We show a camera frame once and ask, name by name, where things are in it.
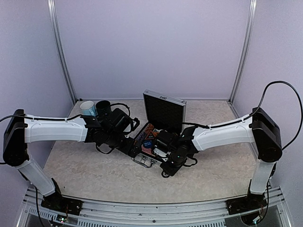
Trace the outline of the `red triangular button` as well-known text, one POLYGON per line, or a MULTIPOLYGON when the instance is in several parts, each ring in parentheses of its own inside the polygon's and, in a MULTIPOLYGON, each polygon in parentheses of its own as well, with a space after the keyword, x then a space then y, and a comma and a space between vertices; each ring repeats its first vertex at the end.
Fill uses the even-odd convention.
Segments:
POLYGON ((157 133, 154 134, 153 131, 150 131, 150 132, 147 134, 145 140, 154 140, 156 136, 157 136, 157 133))

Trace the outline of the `red playing card deck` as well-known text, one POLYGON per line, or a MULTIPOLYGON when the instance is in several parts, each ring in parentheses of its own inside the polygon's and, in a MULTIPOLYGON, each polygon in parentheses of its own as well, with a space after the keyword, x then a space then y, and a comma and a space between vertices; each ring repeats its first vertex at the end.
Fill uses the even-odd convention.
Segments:
POLYGON ((143 153, 154 156, 152 149, 150 147, 146 148, 144 145, 142 145, 141 148, 143 153))

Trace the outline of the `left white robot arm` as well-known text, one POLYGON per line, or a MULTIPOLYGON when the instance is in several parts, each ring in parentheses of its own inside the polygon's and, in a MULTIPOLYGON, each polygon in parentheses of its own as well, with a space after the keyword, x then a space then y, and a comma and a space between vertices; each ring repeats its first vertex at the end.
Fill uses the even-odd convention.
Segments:
POLYGON ((119 108, 109 115, 79 114, 71 118, 37 117, 17 109, 7 118, 10 122, 4 132, 3 161, 15 167, 56 210, 66 206, 66 199, 56 181, 48 178, 30 157, 27 145, 38 141, 67 140, 94 143, 96 148, 105 144, 112 150, 128 154, 134 142, 128 135, 140 125, 138 118, 132 119, 119 108))

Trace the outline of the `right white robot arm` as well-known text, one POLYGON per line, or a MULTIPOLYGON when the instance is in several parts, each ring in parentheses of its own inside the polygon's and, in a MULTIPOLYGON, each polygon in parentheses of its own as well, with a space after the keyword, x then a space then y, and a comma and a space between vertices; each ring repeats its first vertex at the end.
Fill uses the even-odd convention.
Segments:
POLYGON ((209 148, 237 143, 255 143, 258 160, 242 206, 252 210, 264 198, 267 184, 282 156, 280 128, 260 107, 234 121, 216 125, 187 123, 180 135, 161 130, 152 143, 152 153, 162 159, 164 176, 173 176, 188 158, 209 148))

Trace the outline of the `aluminium poker case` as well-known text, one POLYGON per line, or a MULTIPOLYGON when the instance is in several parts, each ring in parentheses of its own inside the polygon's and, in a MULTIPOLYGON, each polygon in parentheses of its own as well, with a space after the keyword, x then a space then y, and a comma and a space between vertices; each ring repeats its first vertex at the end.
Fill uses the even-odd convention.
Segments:
MULTIPOLYGON (((143 92, 143 100, 147 123, 154 126, 154 134, 160 132, 160 130, 167 130, 177 134, 183 131, 184 126, 181 123, 185 120, 186 100, 148 89, 143 92)), ((150 168, 154 164, 160 165, 164 161, 163 158, 158 156, 143 153, 142 144, 143 142, 135 141, 135 145, 139 151, 138 155, 132 158, 135 163, 150 168)))

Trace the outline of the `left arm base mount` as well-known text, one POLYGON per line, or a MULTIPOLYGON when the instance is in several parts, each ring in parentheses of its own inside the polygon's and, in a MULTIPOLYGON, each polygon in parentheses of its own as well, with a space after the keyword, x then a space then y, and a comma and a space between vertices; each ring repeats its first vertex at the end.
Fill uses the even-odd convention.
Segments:
POLYGON ((50 210, 55 210, 65 214, 72 214, 79 216, 83 202, 81 200, 70 199, 70 198, 59 198, 59 199, 43 199, 41 206, 50 210))

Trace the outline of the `black poker chip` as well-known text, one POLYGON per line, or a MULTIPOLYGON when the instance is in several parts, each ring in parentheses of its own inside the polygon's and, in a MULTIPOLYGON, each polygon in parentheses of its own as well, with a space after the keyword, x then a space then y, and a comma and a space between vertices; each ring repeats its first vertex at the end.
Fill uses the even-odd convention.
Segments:
POLYGON ((164 173, 164 172, 161 173, 161 176, 164 177, 164 178, 168 178, 169 177, 169 175, 166 174, 166 173, 164 173))

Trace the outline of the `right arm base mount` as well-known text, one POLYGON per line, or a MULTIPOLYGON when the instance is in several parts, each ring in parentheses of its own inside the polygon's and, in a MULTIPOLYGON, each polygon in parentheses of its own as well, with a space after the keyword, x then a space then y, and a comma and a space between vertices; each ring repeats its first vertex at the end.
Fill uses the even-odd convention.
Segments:
POLYGON ((226 206, 229 215, 239 214, 255 209, 264 208, 267 206, 267 200, 264 196, 259 198, 244 196, 236 199, 229 199, 226 201, 226 206))

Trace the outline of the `blue small blind button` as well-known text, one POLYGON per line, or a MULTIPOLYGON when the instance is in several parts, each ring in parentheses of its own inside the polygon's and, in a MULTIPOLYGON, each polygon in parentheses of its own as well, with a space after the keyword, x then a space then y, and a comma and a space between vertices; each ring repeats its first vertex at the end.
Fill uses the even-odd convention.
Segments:
POLYGON ((152 140, 145 140, 142 145, 144 148, 151 148, 152 144, 153 144, 152 140))

